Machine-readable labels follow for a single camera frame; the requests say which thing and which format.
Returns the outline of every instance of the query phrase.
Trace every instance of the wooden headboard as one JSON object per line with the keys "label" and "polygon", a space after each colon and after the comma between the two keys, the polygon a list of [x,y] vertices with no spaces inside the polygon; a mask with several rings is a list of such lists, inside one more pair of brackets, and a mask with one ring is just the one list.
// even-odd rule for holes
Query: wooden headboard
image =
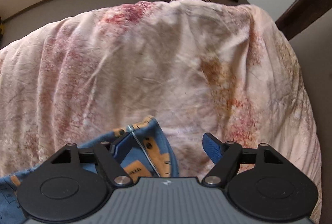
{"label": "wooden headboard", "polygon": [[332,0],[296,0],[276,21],[276,25],[290,40],[331,7]]}

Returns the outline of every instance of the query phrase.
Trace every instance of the ridged gray surface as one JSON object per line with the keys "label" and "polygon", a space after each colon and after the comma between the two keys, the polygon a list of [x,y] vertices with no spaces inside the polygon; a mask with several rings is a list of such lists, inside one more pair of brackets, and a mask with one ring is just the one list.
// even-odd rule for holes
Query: ridged gray surface
{"label": "ridged gray surface", "polygon": [[[38,224],[28,220],[25,224]],[[195,178],[141,178],[117,189],[97,213],[73,224],[263,224],[236,210],[219,189]],[[311,224],[302,219],[293,224]]]}

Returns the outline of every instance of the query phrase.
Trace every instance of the silver bolt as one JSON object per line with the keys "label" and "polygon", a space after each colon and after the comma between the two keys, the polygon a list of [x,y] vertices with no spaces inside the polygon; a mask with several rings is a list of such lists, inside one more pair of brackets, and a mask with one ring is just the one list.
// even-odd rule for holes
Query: silver bolt
{"label": "silver bolt", "polygon": [[218,176],[208,176],[205,178],[205,182],[209,185],[216,185],[221,182],[221,179]]}
{"label": "silver bolt", "polygon": [[128,176],[118,176],[115,177],[114,182],[118,185],[126,185],[130,183],[130,178]]}

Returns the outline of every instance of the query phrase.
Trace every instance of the floor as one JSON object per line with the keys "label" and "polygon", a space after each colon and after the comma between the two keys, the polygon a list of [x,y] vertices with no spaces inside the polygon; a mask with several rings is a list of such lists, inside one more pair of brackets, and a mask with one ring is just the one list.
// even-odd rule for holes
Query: floor
{"label": "floor", "polygon": [[52,0],[40,4],[5,23],[0,49],[45,24],[93,9],[113,7],[125,3],[133,4],[138,1],[153,2],[159,0]]}

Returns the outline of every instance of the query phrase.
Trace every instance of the floral bedspread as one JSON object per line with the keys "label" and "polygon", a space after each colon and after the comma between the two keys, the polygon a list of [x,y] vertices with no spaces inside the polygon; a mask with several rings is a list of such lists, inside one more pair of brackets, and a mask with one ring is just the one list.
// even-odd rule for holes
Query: floral bedspread
{"label": "floral bedspread", "polygon": [[256,6],[139,2],[47,24],[0,50],[0,105],[0,176],[150,114],[181,176],[213,166],[204,132],[269,143],[317,185],[319,221],[321,154],[301,69]]}

